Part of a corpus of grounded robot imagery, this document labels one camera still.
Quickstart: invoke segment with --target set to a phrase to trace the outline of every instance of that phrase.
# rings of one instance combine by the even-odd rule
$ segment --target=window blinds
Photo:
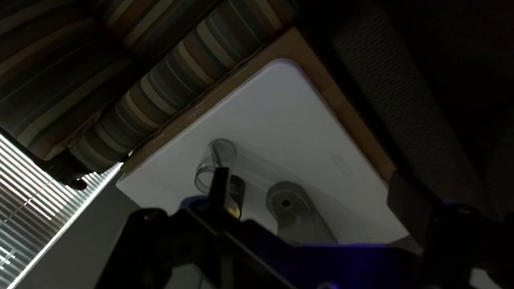
[[[87,174],[76,191],[41,170],[0,134],[0,289],[15,287],[118,173]]]

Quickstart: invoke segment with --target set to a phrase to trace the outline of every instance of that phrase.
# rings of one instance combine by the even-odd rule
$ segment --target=couch
[[[290,0],[9,0],[0,126],[78,186],[129,157],[298,14]]]

